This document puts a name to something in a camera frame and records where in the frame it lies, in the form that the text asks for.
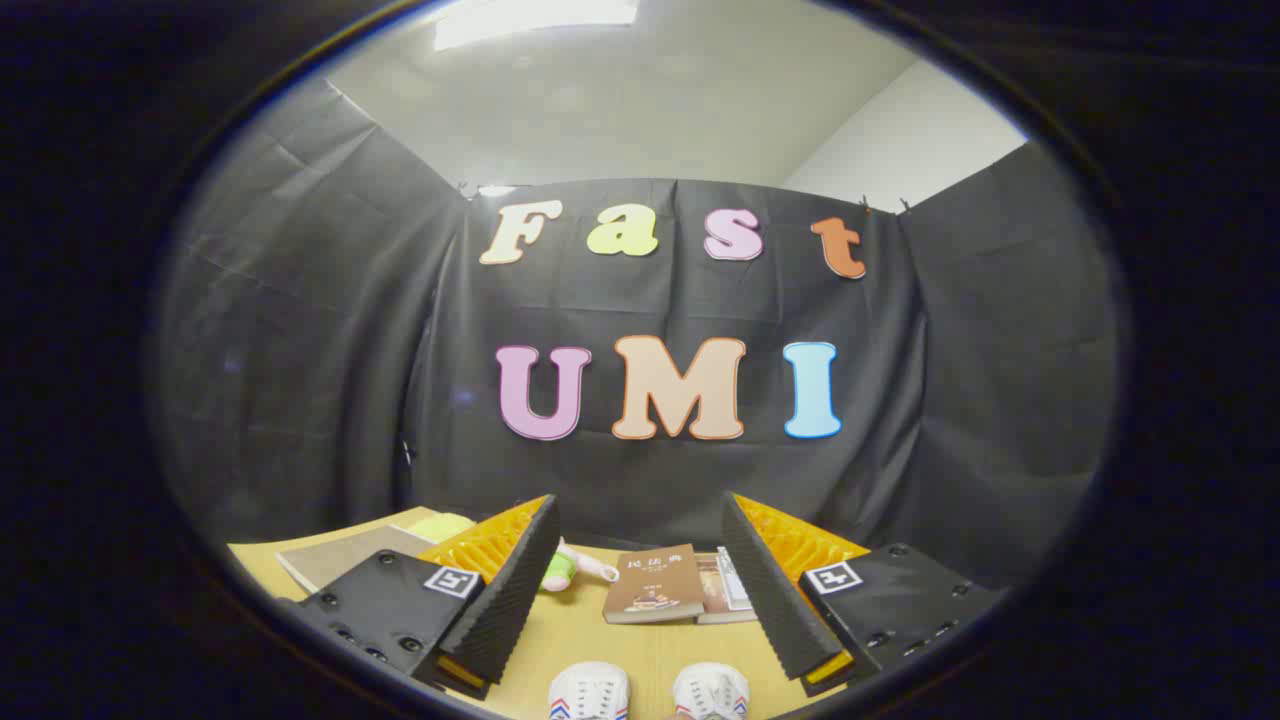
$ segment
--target black foam pad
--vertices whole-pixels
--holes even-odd
[[[877,670],[936,650],[1004,594],[902,543],[810,569],[801,575],[800,588],[854,655],[855,665]]]
[[[471,673],[499,682],[559,537],[559,506],[556,496],[548,496],[493,582],[440,641],[440,650]]]
[[[782,573],[732,493],[724,493],[722,532],[751,607],[787,678],[804,675],[840,653],[844,650],[840,641]]]
[[[380,550],[292,614],[362,656],[419,675],[431,650],[484,588],[479,573]]]

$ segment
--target table surface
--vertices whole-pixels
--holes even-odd
[[[379,525],[410,527],[434,515],[415,507],[379,520],[291,541],[229,544],[244,569],[273,597],[303,600],[302,588],[280,565],[275,553],[337,539]],[[620,551],[572,546],[611,565]],[[547,689],[552,678],[566,666],[584,660],[613,662],[631,682],[630,716],[660,719],[671,715],[675,701],[671,685],[676,673],[692,662],[724,662],[737,667],[750,684],[750,717],[773,717],[804,705],[818,702],[838,689],[808,698],[799,680],[787,680],[769,641],[758,621],[696,625],[680,620],[658,625],[611,625],[602,609],[608,583],[579,573],[573,583],[558,593],[538,592],[529,620],[507,662],[500,684],[492,685],[481,702],[453,693],[465,702],[479,705],[508,717],[543,717],[548,711]]]

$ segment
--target white sneaker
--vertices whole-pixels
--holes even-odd
[[[631,688],[622,667],[608,662],[579,662],[552,680],[547,702],[550,720],[626,720]]]
[[[694,720],[744,720],[751,691],[741,673],[719,662],[696,662],[676,675],[676,712]]]

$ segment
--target plush toy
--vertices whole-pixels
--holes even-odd
[[[559,547],[556,548],[556,555],[552,556],[550,565],[547,568],[547,574],[543,575],[543,589],[559,592],[567,588],[579,570],[611,583],[618,580],[617,568],[605,565],[590,555],[582,555],[564,544],[564,538],[561,538]]]

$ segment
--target foam letter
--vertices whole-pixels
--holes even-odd
[[[538,351],[522,345],[498,348],[502,366],[499,400],[502,420],[517,434],[531,439],[561,439],[577,427],[582,409],[582,368],[591,361],[591,351],[582,347],[552,350],[552,363],[559,368],[556,414],[535,415],[529,407],[529,370],[538,361]]]
[[[863,241],[856,232],[845,229],[845,220],[827,218],[809,225],[809,229],[822,236],[822,256],[831,272],[850,279],[867,274],[867,265],[854,260],[854,252],[849,249],[850,245],[861,245]]]
[[[708,233],[703,247],[717,260],[750,260],[764,250],[764,241],[749,229],[759,224],[750,210],[712,210],[703,223]]]
[[[792,342],[782,348],[796,378],[796,414],[787,420],[791,437],[829,437],[840,432],[840,419],[831,411],[831,361],[836,346],[829,342]]]
[[[543,202],[526,202],[524,205],[507,205],[498,210],[498,229],[493,233],[493,242],[489,250],[480,255],[481,265],[506,265],[515,263],[525,254],[516,247],[520,238],[525,238],[525,245],[538,242],[538,234],[543,232],[547,219],[554,220],[564,211],[564,205],[559,200],[544,200]]]
[[[648,255],[658,247],[653,225],[658,215],[644,205],[614,205],[602,211],[595,220],[604,223],[586,236],[586,247],[599,255]]]
[[[698,419],[689,425],[689,433],[695,438],[731,439],[742,434],[742,423],[737,419],[737,361],[746,355],[742,341],[708,340],[698,348],[684,375],[657,337],[626,336],[618,338],[613,348],[627,368],[622,419],[613,423],[614,436],[648,439],[658,432],[649,421],[650,398],[671,437],[684,429],[694,404],[698,404]]]

